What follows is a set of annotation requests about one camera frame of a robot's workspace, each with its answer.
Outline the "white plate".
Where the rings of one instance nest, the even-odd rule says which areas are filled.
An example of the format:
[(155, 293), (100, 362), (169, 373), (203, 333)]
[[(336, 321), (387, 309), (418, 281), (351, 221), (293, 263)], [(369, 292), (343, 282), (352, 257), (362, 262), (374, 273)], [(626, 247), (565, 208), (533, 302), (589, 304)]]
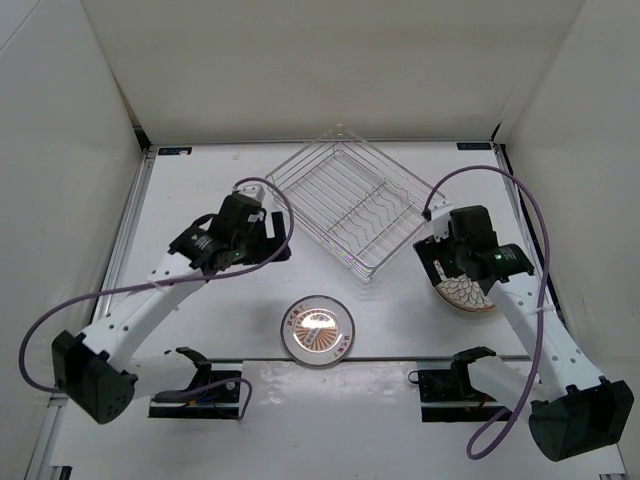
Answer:
[(496, 309), (480, 286), (465, 275), (443, 278), (435, 289), (445, 301), (465, 312), (487, 313)]

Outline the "metal wire dish rack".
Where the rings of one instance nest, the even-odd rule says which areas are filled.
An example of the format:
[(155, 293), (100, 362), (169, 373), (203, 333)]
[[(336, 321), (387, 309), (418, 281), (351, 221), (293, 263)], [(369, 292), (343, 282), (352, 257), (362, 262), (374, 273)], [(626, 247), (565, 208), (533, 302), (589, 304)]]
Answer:
[(369, 279), (424, 226), (433, 186), (338, 124), (266, 175), (296, 223)]

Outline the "plate with orange sunburst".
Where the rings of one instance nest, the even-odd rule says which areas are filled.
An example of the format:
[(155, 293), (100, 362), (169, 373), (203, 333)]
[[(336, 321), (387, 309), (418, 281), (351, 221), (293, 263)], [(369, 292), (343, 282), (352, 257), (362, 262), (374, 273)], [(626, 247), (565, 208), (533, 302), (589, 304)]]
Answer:
[(311, 295), (294, 302), (283, 316), (280, 340), (299, 365), (328, 369), (342, 362), (356, 338), (351, 312), (335, 298)]

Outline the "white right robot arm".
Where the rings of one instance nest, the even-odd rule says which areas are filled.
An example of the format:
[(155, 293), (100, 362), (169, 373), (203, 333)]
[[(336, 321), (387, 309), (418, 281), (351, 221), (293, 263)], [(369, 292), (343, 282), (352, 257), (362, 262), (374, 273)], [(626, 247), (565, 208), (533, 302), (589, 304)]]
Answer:
[(487, 347), (457, 353), (449, 387), (460, 399), (484, 393), (527, 423), (551, 461), (619, 442), (634, 396), (579, 349), (555, 309), (539, 299), (541, 279), (516, 244), (500, 245), (488, 210), (443, 202), (424, 211), (431, 236), (414, 244), (433, 285), (467, 277), (509, 322), (536, 372), (528, 377)]

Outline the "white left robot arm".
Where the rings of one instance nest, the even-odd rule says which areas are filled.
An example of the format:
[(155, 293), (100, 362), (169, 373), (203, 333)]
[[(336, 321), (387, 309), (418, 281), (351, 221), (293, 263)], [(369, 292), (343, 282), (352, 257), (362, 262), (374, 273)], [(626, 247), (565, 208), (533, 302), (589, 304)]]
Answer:
[(117, 418), (139, 395), (132, 358), (155, 328), (212, 276), (234, 265), (285, 261), (290, 249), (282, 212), (267, 213), (264, 190), (251, 184), (225, 197), (219, 211), (194, 220), (168, 246), (145, 283), (102, 319), (52, 342), (57, 386), (94, 421)]

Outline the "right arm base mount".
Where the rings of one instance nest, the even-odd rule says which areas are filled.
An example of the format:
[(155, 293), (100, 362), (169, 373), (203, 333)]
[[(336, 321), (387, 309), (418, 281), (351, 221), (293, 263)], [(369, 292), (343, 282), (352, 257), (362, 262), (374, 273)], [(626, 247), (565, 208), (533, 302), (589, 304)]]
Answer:
[(419, 390), (423, 423), (485, 422), (502, 408), (484, 393), (464, 396), (449, 370), (413, 370), (407, 380)]

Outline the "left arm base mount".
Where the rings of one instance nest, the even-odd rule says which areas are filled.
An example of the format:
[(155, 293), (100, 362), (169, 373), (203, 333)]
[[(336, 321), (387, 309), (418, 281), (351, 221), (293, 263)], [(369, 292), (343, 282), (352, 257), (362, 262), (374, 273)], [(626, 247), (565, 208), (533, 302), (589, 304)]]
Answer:
[(226, 383), (178, 403), (151, 400), (148, 417), (151, 419), (233, 420), (240, 413), (242, 384), (234, 383), (231, 379), (241, 376), (241, 363), (212, 364), (208, 371), (201, 368), (190, 383), (182, 387), (182, 390), (192, 390), (222, 380), (226, 380)]

